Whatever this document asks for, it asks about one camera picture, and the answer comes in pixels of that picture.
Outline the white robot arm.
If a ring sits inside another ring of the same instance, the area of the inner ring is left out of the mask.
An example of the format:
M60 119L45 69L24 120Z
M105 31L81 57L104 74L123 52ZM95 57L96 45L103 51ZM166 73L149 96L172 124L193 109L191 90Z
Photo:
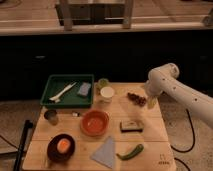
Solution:
M144 85L146 94L153 99L165 92L213 129L213 98L179 82L179 74L174 63L151 69Z

